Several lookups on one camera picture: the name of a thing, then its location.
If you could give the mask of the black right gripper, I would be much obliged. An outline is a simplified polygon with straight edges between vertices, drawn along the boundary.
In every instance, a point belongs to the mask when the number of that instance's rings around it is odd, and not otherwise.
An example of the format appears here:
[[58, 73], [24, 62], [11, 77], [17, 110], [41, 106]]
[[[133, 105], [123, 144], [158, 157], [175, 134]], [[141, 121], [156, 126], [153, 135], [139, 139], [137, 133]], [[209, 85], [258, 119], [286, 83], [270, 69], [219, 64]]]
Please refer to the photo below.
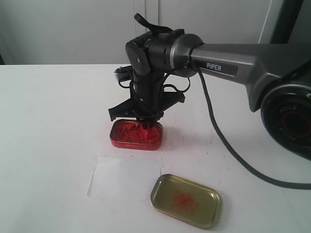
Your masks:
[[164, 91], [167, 77], [163, 72], [152, 72], [143, 76], [133, 70], [130, 73], [130, 98], [108, 109], [110, 120], [136, 118], [143, 129], [154, 126], [163, 117], [164, 111], [185, 101], [182, 91]]

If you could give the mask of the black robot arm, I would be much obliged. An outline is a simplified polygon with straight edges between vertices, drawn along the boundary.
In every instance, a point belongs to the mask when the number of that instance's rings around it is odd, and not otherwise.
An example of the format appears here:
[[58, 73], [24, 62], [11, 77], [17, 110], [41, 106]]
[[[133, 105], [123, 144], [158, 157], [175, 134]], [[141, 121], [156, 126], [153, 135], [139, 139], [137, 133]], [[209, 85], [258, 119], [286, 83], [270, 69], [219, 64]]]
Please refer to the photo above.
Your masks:
[[285, 149], [311, 157], [311, 46], [298, 44], [205, 44], [182, 29], [144, 33], [125, 46], [129, 66], [118, 68], [130, 81], [130, 98], [108, 110], [111, 120], [155, 122], [185, 96], [164, 91], [168, 74], [198, 72], [245, 86], [249, 108], [260, 111], [269, 135]]

